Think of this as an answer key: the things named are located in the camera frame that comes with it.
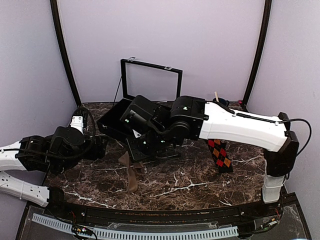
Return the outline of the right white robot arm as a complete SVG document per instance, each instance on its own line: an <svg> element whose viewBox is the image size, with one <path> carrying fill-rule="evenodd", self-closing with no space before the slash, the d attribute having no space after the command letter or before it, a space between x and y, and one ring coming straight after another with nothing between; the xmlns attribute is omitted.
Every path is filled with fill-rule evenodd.
<svg viewBox="0 0 320 240"><path fill-rule="evenodd" d="M303 151L291 130L292 120L283 112L277 116L258 115L192 96L180 96L167 107L138 95L120 119L139 134L133 147L146 156L168 145L180 146L186 139L225 140L262 148L262 201L255 205L260 217L274 210L285 178Z"/></svg>

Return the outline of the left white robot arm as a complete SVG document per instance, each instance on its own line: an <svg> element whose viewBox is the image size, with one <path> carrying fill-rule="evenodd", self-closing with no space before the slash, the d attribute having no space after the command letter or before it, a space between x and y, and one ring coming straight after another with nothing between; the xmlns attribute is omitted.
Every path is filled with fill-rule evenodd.
<svg viewBox="0 0 320 240"><path fill-rule="evenodd" d="M67 218L70 206L59 187L34 185L9 175L8 171L40 171L54 175L75 167L81 160L95 161L106 154L108 137L88 136L74 127L59 126L54 134L24 137L0 149L0 190L41 207L51 204L60 218Z"/></svg>

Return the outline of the brown ribbed sock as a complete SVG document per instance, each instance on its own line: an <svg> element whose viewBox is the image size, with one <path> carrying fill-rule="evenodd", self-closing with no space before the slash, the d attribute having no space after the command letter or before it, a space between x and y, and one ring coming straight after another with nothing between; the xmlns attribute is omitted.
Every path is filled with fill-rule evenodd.
<svg viewBox="0 0 320 240"><path fill-rule="evenodd" d="M126 151L119 159L118 162L125 166L127 178L128 178L128 184L127 184L127 191L129 193L134 193L138 190L138 181L136 174L131 167L131 159L128 151Z"/></svg>

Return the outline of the argyle patterned sock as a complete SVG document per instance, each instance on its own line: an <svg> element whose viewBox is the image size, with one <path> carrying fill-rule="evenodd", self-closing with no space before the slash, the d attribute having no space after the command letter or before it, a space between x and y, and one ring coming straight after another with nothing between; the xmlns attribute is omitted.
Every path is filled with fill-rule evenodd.
<svg viewBox="0 0 320 240"><path fill-rule="evenodd" d="M232 161L227 155L226 142L222 142L220 139L207 140L207 146L211 153L215 166L220 174L232 173L233 166Z"/></svg>

